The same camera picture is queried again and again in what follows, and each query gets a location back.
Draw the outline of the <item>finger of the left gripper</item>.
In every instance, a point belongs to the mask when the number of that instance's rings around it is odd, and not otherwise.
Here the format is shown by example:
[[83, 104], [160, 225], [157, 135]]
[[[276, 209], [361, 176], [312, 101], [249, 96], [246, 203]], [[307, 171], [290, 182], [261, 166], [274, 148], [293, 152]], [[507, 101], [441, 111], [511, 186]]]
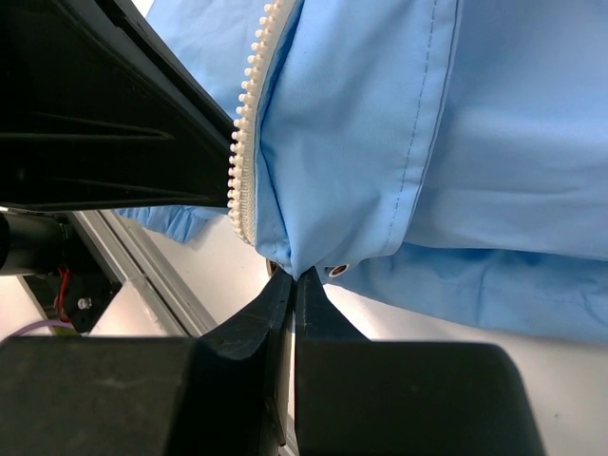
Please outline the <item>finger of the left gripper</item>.
[[233, 130], [133, 3], [2, 3], [4, 206], [222, 207]]

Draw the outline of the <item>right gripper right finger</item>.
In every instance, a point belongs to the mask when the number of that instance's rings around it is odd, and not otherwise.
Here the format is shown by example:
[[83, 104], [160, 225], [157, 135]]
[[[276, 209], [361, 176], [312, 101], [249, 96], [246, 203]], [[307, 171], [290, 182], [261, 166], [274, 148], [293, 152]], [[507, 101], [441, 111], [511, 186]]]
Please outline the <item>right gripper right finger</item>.
[[515, 364], [482, 343], [372, 341], [297, 282], [294, 424], [303, 455], [542, 455]]

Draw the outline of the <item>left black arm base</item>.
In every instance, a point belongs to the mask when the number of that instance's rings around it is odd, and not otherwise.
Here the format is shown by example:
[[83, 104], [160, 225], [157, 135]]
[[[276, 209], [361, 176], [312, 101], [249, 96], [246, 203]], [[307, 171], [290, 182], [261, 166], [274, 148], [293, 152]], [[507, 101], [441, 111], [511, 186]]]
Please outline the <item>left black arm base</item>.
[[52, 269], [20, 281], [43, 315], [70, 323], [76, 333], [91, 332], [122, 282], [75, 217], [36, 214], [33, 221], [42, 229], [38, 242], [51, 244]]

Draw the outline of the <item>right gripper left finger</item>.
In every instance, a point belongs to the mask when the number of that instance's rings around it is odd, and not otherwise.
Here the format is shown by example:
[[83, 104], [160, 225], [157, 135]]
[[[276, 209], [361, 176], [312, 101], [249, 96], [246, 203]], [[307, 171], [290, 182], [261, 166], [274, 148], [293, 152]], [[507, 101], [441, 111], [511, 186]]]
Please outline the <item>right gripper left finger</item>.
[[5, 455], [276, 455], [286, 442], [292, 278], [195, 337], [1, 344]]

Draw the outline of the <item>light blue zip jacket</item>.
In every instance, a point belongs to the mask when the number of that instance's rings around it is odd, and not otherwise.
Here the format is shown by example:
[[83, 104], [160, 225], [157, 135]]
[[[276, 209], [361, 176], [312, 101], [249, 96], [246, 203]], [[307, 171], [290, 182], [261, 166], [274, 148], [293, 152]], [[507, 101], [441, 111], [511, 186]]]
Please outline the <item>light blue zip jacket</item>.
[[220, 215], [293, 276], [607, 341], [603, 1], [156, 1], [237, 121]]

